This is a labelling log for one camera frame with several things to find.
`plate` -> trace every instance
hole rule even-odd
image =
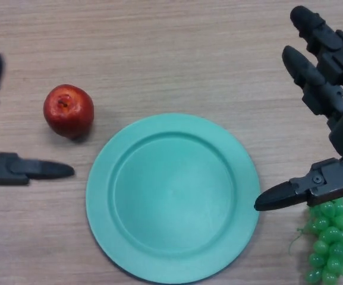
[[[239,141],[211,121],[172,113],[133,123],[104,146],[89,174],[86,211],[116,265],[180,284],[236,259],[256,227],[259,194]]]

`plate rim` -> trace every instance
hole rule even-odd
[[[169,124],[169,125],[165,125],[164,123],[160,123],[161,121],[164,120],[169,120],[169,122],[172,122],[173,124]],[[192,274],[192,275],[199,275],[199,276],[191,276],[191,274],[189,274],[189,272],[183,271],[183,267],[180,267],[180,274],[172,274],[172,270],[171,269],[167,269],[164,268],[164,274],[166,274],[166,277],[162,276],[162,273],[160,272],[153,272],[154,270],[148,270],[146,273],[144,273],[143,271],[141,271],[141,269],[138,270],[138,267],[143,268],[143,265],[139,262],[139,260],[131,260],[129,262],[127,262],[126,260],[124,260],[125,258],[122,258],[122,256],[125,256],[125,254],[133,254],[133,256],[135,256],[136,258],[132,258],[132,259],[143,259],[142,262],[149,262],[149,260],[152,260],[151,258],[146,258],[146,255],[148,255],[145,252],[141,252],[139,249],[135,249],[132,248],[132,252],[130,252],[130,248],[125,246],[125,242],[118,241],[117,239],[119,239],[118,234],[112,234],[115,230],[117,232],[120,232],[119,229],[114,229],[115,228],[115,224],[111,223],[111,221],[109,221],[109,219],[112,220],[112,217],[106,217],[107,220],[105,220],[105,222],[108,221],[109,227],[106,227],[106,225],[103,224],[103,221],[101,217],[103,217],[106,213],[109,213],[110,211],[107,210],[105,211],[104,209],[102,209],[102,202],[99,202],[99,207],[98,209],[95,209],[94,206],[91,205],[91,203],[93,204],[93,196],[91,196],[93,194],[93,188],[96,188],[94,186],[94,184],[96,184],[96,180],[95,176],[96,176],[96,171],[97,171],[97,176],[99,174],[98,172],[98,167],[100,165],[100,161],[103,158],[103,156],[105,156],[105,153],[108,151],[109,154],[109,148],[113,148],[111,150],[112,152],[117,152],[117,141],[122,140],[123,138],[125,138],[125,136],[127,134],[130,134],[131,132],[133,134],[129,135],[129,137],[132,137],[134,135],[134,137],[138,137],[141,136],[140,135],[140,130],[144,129],[144,127],[146,127],[147,125],[153,125],[153,130],[147,130],[147,132],[145,132],[144,135],[148,135],[148,133],[154,133],[157,134],[158,131],[157,130],[162,130],[162,132],[166,132],[166,131],[170,131],[170,129],[175,129],[178,128],[178,126],[180,128],[187,128],[187,130],[189,129],[189,124],[191,123],[191,126],[194,124],[200,125],[202,126],[202,131],[201,132],[206,132],[206,130],[216,130],[215,132],[218,132],[220,135],[222,135],[223,137],[225,137],[228,140],[231,140],[231,144],[229,145],[229,147],[219,147],[219,151],[221,150],[221,154],[227,158],[227,154],[228,151],[231,151],[231,149],[237,149],[238,153],[241,154],[242,156],[242,160],[245,160],[245,162],[248,164],[246,166],[246,170],[245,170],[245,174],[249,177],[252,178],[252,180],[250,182],[248,182],[249,185],[251,185],[252,188],[252,193],[251,196],[254,199],[248,199],[248,200],[252,200],[251,203],[251,209],[248,209],[248,212],[251,213],[251,221],[249,223],[251,223],[251,226],[248,227],[248,232],[243,234],[242,237],[242,242],[241,244],[237,244],[236,245],[236,249],[232,249],[232,250],[227,250],[231,252],[231,254],[226,254],[225,252],[223,252],[223,255],[225,255],[226,260],[219,262],[219,264],[217,264],[217,266],[212,267],[210,266],[208,263],[206,262],[203,264],[203,266],[197,264],[198,268],[192,268],[192,271],[197,271],[199,272],[199,270],[201,271],[200,274]],[[208,141],[209,143],[212,143],[213,146],[216,147],[215,144],[220,142],[215,141],[215,139],[212,139],[211,141]],[[129,142],[128,145],[133,145],[135,144],[136,141],[132,140],[132,142]],[[117,161],[113,161],[111,163],[112,167],[114,167],[115,163]],[[236,167],[241,168],[241,166],[239,165],[239,163],[234,163],[234,160],[231,160],[229,162],[231,167],[234,167],[234,165],[236,165]],[[242,172],[244,174],[244,171],[241,171],[239,169],[233,169],[234,171],[239,171]],[[105,178],[105,183],[100,181],[100,183],[102,183],[102,185],[106,186],[106,207],[108,207],[108,183],[109,183],[109,175],[106,175]],[[199,116],[195,116],[195,115],[189,115],[189,114],[183,114],[183,113],[163,113],[163,114],[158,114],[158,115],[153,115],[153,116],[149,116],[143,119],[140,119],[132,124],[129,124],[128,126],[126,126],[125,128],[123,128],[122,130],[120,130],[119,132],[117,132],[105,145],[104,147],[101,149],[101,151],[99,152],[99,154],[97,155],[91,169],[88,175],[88,180],[87,180],[87,185],[86,185],[86,214],[87,214],[87,219],[88,219],[88,223],[89,223],[89,227],[90,230],[92,232],[92,235],[95,238],[95,241],[97,242],[97,244],[100,246],[100,248],[104,251],[104,253],[108,256],[108,258],[117,266],[119,266],[121,269],[123,269],[124,271],[128,272],[130,275],[133,275],[137,278],[143,279],[143,280],[147,280],[147,281],[152,281],[152,282],[157,282],[157,283],[163,283],[163,284],[180,284],[180,283],[190,283],[190,282],[194,282],[194,281],[199,281],[202,279],[206,279],[212,275],[215,275],[216,273],[220,272],[221,270],[225,269],[227,266],[229,266],[229,264],[231,264],[238,256],[240,253],[242,253],[242,251],[245,249],[245,247],[248,245],[251,237],[253,236],[254,230],[257,226],[257,222],[259,219],[259,213],[254,210],[253,208],[253,203],[257,196],[260,194],[260,180],[259,180],[259,176],[256,170],[256,167],[249,155],[249,153],[247,152],[247,150],[244,148],[244,146],[232,135],[230,134],[226,129],[224,129],[223,127],[213,123],[212,121],[209,121],[203,117],[199,117]],[[250,206],[250,203],[248,201],[246,201],[245,199],[245,203],[247,204],[246,207]],[[245,206],[241,205],[240,209],[247,209]],[[117,244],[119,246],[122,246],[122,250],[125,251],[125,254],[120,254],[118,253],[119,251],[114,250],[112,248],[112,245],[109,245],[109,241],[106,240],[106,231],[110,231],[110,234],[112,234],[113,240],[115,240],[117,242]],[[216,247],[220,247],[220,245],[230,245],[229,240],[228,240],[228,233],[226,233],[227,237],[225,237],[225,241],[222,241],[221,243],[219,243],[218,245],[216,244]],[[159,259],[158,262],[163,263],[163,264],[168,264],[169,267],[178,267],[178,264],[175,261],[170,261],[170,260],[161,260]],[[203,268],[205,266],[208,266],[211,268],[211,270],[207,270],[207,268]]]

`red apple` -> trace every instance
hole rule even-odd
[[[59,85],[48,94],[43,113],[54,132],[72,140],[88,134],[95,117],[91,97],[68,84]]]

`table surface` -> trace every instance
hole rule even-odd
[[[0,151],[59,160],[77,176],[0,188],[0,285],[141,284],[113,266],[92,237],[85,184],[94,158],[122,127],[156,113],[204,116],[248,149],[262,191],[337,156],[325,118],[301,101],[281,60],[305,51],[284,0],[0,0]],[[343,29],[343,1],[300,1]],[[82,144],[51,132],[42,104],[55,86],[93,98]],[[199,284],[304,284],[312,240],[288,255],[305,205],[262,213],[244,252]]]

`grape bunch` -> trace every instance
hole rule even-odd
[[[318,237],[309,257],[313,269],[308,283],[336,284],[343,276],[343,198],[310,207],[310,220],[304,228]]]

